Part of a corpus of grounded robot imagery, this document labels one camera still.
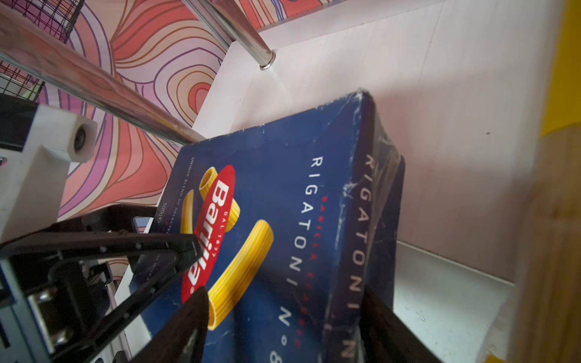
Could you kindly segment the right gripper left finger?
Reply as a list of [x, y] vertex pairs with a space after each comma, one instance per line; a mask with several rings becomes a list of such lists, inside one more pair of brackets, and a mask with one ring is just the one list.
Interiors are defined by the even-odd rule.
[[209, 309], [207, 289], [201, 287], [131, 362], [202, 362]]

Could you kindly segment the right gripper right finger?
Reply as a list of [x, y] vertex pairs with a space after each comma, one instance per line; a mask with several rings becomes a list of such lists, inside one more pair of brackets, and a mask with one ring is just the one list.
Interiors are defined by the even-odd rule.
[[366, 287], [360, 310], [366, 362], [440, 363], [440, 360]]

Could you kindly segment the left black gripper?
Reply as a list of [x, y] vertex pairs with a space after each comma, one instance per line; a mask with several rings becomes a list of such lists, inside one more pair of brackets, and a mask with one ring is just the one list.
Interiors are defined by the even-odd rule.
[[[139, 234], [157, 207], [116, 204], [56, 223], [1, 248], [1, 360], [94, 362], [201, 257], [191, 234]], [[119, 233], [109, 231], [127, 231]], [[165, 255], [170, 262], [117, 307], [106, 307], [108, 267], [90, 260]]]

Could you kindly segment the blue Barilla pasta box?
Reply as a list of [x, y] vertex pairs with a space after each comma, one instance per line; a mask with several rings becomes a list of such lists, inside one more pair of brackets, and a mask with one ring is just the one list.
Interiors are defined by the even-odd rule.
[[184, 147], [151, 232], [195, 235], [201, 258], [148, 333], [205, 287], [205, 362], [363, 361], [364, 290], [393, 303], [404, 172], [363, 90]]

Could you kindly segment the yellow Pastatime bag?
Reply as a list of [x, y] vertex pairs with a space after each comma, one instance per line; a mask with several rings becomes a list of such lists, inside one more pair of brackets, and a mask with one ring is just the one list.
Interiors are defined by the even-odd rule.
[[552, 62], [512, 294], [481, 362], [580, 360], [580, 3], [567, 1]]

